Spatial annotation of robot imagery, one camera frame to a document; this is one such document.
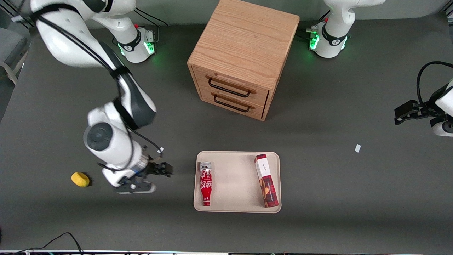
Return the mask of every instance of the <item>green led light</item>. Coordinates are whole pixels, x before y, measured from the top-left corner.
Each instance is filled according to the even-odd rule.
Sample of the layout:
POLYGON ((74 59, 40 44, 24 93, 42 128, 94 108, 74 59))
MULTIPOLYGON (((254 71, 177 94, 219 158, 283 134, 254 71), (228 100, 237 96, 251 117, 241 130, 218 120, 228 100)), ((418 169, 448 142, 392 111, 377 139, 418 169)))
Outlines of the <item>green led light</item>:
POLYGON ((145 45, 145 48, 150 55, 154 53, 154 44, 153 43, 143 42, 143 44, 145 45))
POLYGON ((310 48, 313 50, 316 49, 318 42, 319 42, 319 35, 316 34, 315 37, 313 37, 310 41, 310 48))
POLYGON ((344 46, 346 45, 346 41, 347 41, 347 36, 346 36, 346 38, 344 39, 343 46, 341 46, 341 49, 344 49, 344 46))
POLYGON ((121 54, 122 54, 123 56, 125 56, 125 55, 124 55, 124 52, 123 52, 123 49, 121 48, 120 44, 118 44, 118 47, 120 48, 121 54))

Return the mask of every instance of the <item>drawer handle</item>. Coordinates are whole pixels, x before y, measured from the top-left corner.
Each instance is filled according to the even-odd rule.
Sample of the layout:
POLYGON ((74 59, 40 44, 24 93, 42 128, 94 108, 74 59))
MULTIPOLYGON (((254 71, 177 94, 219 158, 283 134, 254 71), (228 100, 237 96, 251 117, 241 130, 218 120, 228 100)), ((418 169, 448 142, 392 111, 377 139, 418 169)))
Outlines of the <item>drawer handle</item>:
POLYGON ((209 86, 211 86, 213 88, 216 88, 216 89, 219 89, 221 91, 225 91, 225 92, 228 92, 228 93, 231 93, 233 95, 240 96, 240 97, 243 97, 243 98, 246 98, 246 97, 250 96, 250 92, 251 92, 250 90, 247 92, 247 94, 241 94, 241 93, 238 93, 236 91, 232 91, 232 90, 229 90, 227 88, 222 88, 220 86, 214 85, 214 84, 211 83, 211 81, 212 81, 212 78, 209 78, 209 81, 207 83, 209 83, 209 86))
POLYGON ((214 95, 214 102, 218 103, 218 104, 221 104, 221 105, 224 105, 226 107, 229 107, 229 108, 232 108, 232 109, 235 109, 237 111, 240 111, 240 112, 243 112, 243 113, 246 113, 250 110, 250 106, 247 107, 247 110, 244 110, 244 109, 241 109, 241 108, 238 108, 236 106, 232 106, 232 105, 229 105, 227 103, 224 103, 224 102, 220 102, 219 100, 216 100, 217 98, 217 95, 214 95))

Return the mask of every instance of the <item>yellow sponge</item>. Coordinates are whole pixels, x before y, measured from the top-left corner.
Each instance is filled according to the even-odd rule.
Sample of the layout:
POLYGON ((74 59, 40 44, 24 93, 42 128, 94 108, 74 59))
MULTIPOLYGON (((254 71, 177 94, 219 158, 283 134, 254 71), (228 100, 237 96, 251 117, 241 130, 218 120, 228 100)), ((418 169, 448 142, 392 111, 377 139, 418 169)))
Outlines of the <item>yellow sponge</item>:
POLYGON ((71 180, 79 187, 86 187, 90 184, 90 178, 82 172, 73 173, 71 180))

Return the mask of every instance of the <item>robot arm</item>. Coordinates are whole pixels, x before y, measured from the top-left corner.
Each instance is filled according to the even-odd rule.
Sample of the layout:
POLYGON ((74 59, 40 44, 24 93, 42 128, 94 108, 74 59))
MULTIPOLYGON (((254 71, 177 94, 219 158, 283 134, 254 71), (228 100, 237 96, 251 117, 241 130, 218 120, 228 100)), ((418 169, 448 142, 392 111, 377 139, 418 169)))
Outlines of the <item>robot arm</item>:
POLYGON ((453 64, 433 61, 422 67, 417 77, 416 100, 409 100, 395 109, 395 125, 411 120, 432 118, 430 120, 434 134, 438 136, 453 137, 453 79, 440 89, 436 90, 430 99, 423 102, 420 95, 420 77, 424 69, 432 64, 441 64, 453 68, 453 64))
POLYGON ((330 8, 328 21, 307 29, 312 33, 310 50, 313 50, 323 58, 333 58, 344 48, 347 33, 356 20, 356 14, 352 8, 375 6, 386 0, 324 0, 330 8))
POLYGON ((47 11, 40 13, 41 18, 37 18, 36 26, 57 60, 74 67, 104 66, 117 82, 119 97, 89 112, 84 143, 94 155, 107 162, 102 172, 108 182, 118 189, 117 192, 153 192, 155 187, 152 183, 138 182, 135 177, 144 179, 148 173, 169 176, 171 168, 165 169, 166 163, 153 163, 139 143, 132 139, 129 129, 134 131, 151 124, 156 107, 115 52, 90 34, 83 19, 87 10, 81 6, 75 8, 72 3, 70 0, 32 0, 30 4, 35 13, 47 8, 47 11), (76 40, 70 40, 62 31, 76 40), (82 48, 90 49, 91 55, 82 48))
MULTIPOLYGON (((135 8, 135 0, 31 0, 30 7, 33 12, 43 10, 46 6, 54 4, 66 4, 73 7, 72 10, 60 9, 56 12, 48 12, 42 14, 49 21, 58 24, 71 34, 83 38, 83 34, 87 36, 84 39, 89 40, 93 45, 94 50, 100 49, 95 45, 94 39, 85 25, 85 20, 92 19, 102 24, 114 35, 118 41, 118 46, 121 53, 132 63, 145 61, 154 53, 154 34, 152 31, 147 31, 144 28, 136 28, 128 17, 119 17, 132 11, 135 8)), ((76 47, 68 47, 60 43, 58 38, 62 37, 54 29, 39 29, 40 34, 46 34, 43 37, 49 50, 55 58, 60 62, 77 67, 99 66, 96 61, 87 54, 82 54, 81 49, 76 47)))

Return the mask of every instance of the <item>wooden drawer cabinet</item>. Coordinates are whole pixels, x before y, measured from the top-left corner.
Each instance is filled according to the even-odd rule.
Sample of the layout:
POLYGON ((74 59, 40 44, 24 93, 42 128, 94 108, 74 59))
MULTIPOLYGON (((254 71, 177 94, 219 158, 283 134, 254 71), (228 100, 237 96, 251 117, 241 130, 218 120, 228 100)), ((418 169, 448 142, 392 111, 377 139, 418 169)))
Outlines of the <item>wooden drawer cabinet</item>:
POLYGON ((253 86, 244 82, 238 82, 211 70, 203 70, 193 67, 196 84, 203 89, 209 89, 215 93, 225 94, 231 98, 247 103, 264 106, 266 103, 269 90, 262 89, 259 86, 253 86))
POLYGON ((187 64, 200 99, 264 121, 299 17, 220 0, 187 64))

